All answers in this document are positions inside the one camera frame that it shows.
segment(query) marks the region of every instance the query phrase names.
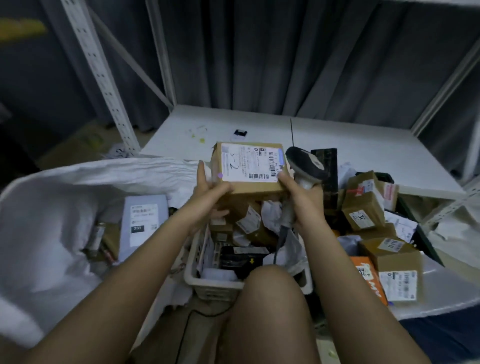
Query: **white metal frame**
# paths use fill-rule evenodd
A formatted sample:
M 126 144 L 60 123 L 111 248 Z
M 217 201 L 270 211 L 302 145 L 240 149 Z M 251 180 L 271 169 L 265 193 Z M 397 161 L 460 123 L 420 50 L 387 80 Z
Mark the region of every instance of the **white metal frame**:
M 106 38 L 106 40 L 114 47 L 120 56 L 132 67 L 132 69 L 140 76 L 147 86 L 152 89 L 152 91 L 168 106 L 169 110 L 171 111 L 172 108 L 177 104 L 177 100 L 158 2 L 157 0 L 145 0 L 155 41 L 158 62 L 162 73 L 164 89 L 167 94 L 166 96 L 163 95 L 155 83 L 153 83 L 153 81 L 146 75 L 141 67 L 135 62 L 133 57 L 128 54 L 125 48 L 112 35 L 112 33 L 101 22 L 101 20 L 91 10 L 91 15 L 89 14 L 89 9 L 84 0 L 61 0 L 61 3 L 65 9 L 65 12 L 67 13 L 75 35 L 77 36 L 84 55 L 87 58 L 88 64 L 97 81 L 97 84 L 102 91 L 102 95 L 108 105 L 108 109 L 113 116 L 124 143 L 131 154 L 137 155 L 140 152 L 138 140 L 133 132 L 132 125 L 126 113 L 118 89 L 115 85 L 113 75 L 108 66 L 107 59 L 103 53 L 96 29 L 90 16 L 93 16 L 97 26 L 99 26 L 99 31 L 101 32 L 102 36 Z M 471 50 L 465 55 L 464 59 L 459 63 L 453 74 L 445 82 L 437 95 L 433 98 L 418 120 L 414 123 L 410 129 L 414 136 L 418 137 L 420 135 L 420 133 L 433 119 L 441 106 L 458 88 L 458 86 L 479 60 L 480 38 L 474 43 Z M 476 120 L 474 133 L 470 143 L 467 161 L 464 168 L 464 182 L 468 181 L 473 176 L 473 168 L 476 166 L 479 152 L 480 116 Z M 423 219 L 420 222 L 421 225 L 426 230 L 431 229 L 435 223 L 440 221 L 446 215 L 457 210 L 469 199 L 480 195 L 480 177 L 468 182 L 464 186 L 464 189 L 467 192 L 465 197 L 459 200 L 443 203 L 434 211 L 432 211 L 425 219 Z

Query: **person's right hand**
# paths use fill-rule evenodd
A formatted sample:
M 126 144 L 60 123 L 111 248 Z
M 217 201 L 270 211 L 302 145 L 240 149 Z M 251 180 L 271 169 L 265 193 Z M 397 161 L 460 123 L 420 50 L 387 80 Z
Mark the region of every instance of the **person's right hand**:
M 280 172 L 278 179 L 288 188 L 297 216 L 296 228 L 301 231 L 307 226 L 316 226 L 325 220 L 324 192 L 321 185 L 309 190 L 300 187 L 288 173 Z

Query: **blue fabric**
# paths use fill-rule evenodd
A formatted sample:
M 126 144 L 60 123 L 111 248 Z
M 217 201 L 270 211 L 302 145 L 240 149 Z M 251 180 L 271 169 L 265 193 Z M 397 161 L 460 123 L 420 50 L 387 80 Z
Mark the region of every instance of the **blue fabric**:
M 400 323 L 433 364 L 462 363 L 480 358 L 480 305 Z

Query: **person's left hand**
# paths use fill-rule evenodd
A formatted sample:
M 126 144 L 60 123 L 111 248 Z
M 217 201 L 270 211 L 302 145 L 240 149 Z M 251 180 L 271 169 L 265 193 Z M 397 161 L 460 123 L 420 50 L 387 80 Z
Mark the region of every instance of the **person's left hand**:
M 215 187 L 211 182 L 207 182 L 204 163 L 200 161 L 197 167 L 197 185 L 193 194 L 176 214 L 184 215 L 193 234 L 209 219 L 221 218 L 229 213 L 228 210 L 217 210 L 216 203 L 220 197 L 231 191 L 233 186 L 229 182 L 222 182 Z

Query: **yellow object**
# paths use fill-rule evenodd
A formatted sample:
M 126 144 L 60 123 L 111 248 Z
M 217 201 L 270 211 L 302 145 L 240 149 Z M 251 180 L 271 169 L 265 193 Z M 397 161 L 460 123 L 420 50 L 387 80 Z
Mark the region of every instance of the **yellow object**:
M 47 33 L 45 25 L 35 19 L 0 18 L 0 43 L 39 36 Z

